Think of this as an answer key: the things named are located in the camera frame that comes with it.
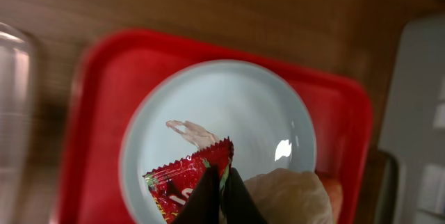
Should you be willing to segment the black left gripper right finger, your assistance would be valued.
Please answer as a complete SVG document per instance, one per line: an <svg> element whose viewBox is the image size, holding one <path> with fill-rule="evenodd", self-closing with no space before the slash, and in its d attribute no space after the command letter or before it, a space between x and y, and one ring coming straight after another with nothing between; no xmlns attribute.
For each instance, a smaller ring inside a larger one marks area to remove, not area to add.
<svg viewBox="0 0 445 224"><path fill-rule="evenodd" d="M267 224L235 168L230 169L220 203L227 224Z"/></svg>

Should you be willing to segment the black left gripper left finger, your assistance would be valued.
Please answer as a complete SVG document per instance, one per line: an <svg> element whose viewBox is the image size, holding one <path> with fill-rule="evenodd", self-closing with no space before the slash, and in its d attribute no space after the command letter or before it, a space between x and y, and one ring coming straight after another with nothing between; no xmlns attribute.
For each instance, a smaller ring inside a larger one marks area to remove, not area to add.
<svg viewBox="0 0 445 224"><path fill-rule="evenodd" d="M207 168L172 224L219 224L218 169Z"/></svg>

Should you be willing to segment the red snack wrapper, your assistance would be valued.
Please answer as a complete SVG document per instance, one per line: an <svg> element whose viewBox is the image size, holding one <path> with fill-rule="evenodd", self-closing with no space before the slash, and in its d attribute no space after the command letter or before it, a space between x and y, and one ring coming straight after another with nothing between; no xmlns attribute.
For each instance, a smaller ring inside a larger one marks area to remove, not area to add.
<svg viewBox="0 0 445 224"><path fill-rule="evenodd" d="M207 168L217 168L218 190L222 191L230 174L233 155L233 142L225 138L146 173L143 178L164 221L172 223L176 219Z"/></svg>

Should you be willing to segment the white tissue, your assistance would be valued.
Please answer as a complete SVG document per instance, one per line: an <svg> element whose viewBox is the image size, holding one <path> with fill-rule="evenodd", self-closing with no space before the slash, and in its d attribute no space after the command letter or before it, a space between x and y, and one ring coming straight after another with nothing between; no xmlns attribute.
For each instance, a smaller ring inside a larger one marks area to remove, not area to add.
<svg viewBox="0 0 445 224"><path fill-rule="evenodd" d="M323 185L315 173L278 168L243 182L267 224L320 224ZM221 207L219 222L227 223Z"/></svg>

